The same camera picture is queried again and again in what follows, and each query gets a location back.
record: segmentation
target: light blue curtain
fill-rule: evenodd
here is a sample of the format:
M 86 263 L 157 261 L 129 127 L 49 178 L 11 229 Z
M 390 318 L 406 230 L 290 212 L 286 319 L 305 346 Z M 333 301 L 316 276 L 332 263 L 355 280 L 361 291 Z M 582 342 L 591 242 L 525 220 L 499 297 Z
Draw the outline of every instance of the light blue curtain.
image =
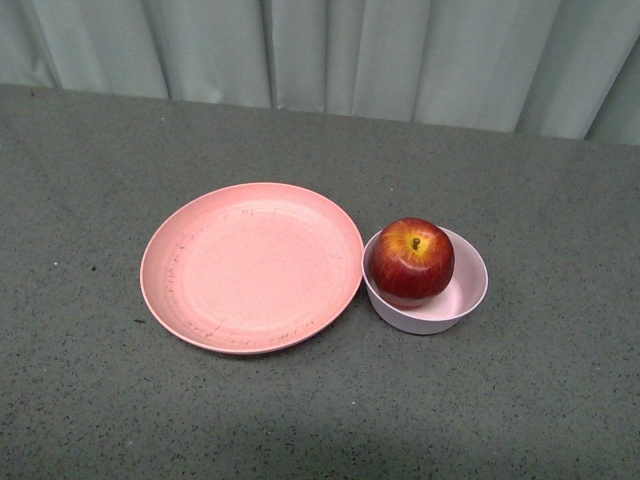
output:
M 640 0 L 0 0 L 0 82 L 640 144 Z

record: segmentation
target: curtain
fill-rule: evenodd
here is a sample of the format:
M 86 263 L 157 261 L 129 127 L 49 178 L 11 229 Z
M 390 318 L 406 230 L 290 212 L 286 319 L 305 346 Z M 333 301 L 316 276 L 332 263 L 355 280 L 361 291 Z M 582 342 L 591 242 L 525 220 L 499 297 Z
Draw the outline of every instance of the curtain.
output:
M 638 0 L 0 0 L 0 82 L 640 144 Z

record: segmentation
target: plate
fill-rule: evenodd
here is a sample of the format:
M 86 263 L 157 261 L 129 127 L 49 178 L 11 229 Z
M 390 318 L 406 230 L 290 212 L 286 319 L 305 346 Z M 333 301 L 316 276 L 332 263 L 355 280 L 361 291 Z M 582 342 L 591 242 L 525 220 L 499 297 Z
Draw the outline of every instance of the plate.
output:
M 231 354 L 279 350 L 333 322 L 362 280 L 363 242 L 328 198 L 281 183 L 222 188 L 155 232 L 142 294 L 177 337 Z

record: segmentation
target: white bowl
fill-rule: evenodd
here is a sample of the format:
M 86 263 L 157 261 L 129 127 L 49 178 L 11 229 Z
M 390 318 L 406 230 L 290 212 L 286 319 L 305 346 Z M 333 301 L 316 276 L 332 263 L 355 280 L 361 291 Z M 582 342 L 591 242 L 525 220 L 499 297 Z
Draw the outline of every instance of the white bowl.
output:
M 445 290 L 426 304 L 401 310 L 380 297 L 378 287 L 371 278 L 369 259 L 380 232 L 367 242 L 362 255 L 362 275 L 373 308 L 383 320 L 394 327 L 416 335 L 443 332 L 475 309 L 489 286 L 487 267 L 473 246 L 457 233 L 440 227 L 453 244 L 456 261 L 451 282 Z

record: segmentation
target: red apple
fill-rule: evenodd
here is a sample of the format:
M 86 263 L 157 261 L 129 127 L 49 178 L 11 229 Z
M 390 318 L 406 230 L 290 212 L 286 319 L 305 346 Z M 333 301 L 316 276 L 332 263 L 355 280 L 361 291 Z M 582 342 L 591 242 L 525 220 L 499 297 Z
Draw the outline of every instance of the red apple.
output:
M 395 307 L 412 308 L 447 288 L 455 255 L 451 240 L 436 225 L 402 218 L 382 230 L 369 265 L 380 296 Z

